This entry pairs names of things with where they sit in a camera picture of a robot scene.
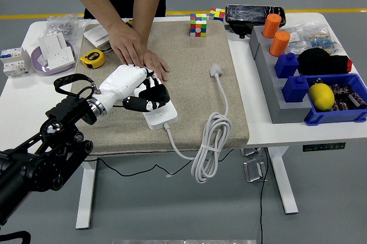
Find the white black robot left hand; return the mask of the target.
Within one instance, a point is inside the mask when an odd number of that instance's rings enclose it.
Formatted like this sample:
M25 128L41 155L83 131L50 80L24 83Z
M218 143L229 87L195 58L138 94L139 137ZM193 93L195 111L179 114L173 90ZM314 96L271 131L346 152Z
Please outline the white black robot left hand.
M166 87L154 71L133 65L121 65L100 85L100 94L91 102L106 115L117 102L136 112L151 112L170 101Z

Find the person's right hand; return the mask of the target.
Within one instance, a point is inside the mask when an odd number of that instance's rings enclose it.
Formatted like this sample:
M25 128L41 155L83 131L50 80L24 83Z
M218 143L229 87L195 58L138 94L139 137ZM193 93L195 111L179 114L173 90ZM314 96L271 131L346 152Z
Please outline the person's right hand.
M140 38L135 30L122 20L106 27L110 44L122 64L143 66L143 54Z

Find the person's left hand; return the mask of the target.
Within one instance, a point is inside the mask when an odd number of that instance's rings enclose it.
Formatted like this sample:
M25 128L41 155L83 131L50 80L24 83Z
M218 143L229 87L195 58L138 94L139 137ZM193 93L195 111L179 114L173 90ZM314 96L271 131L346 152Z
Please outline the person's left hand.
M149 49L143 50L144 66L153 70L161 81L167 81L167 74L170 72L168 64L157 54Z

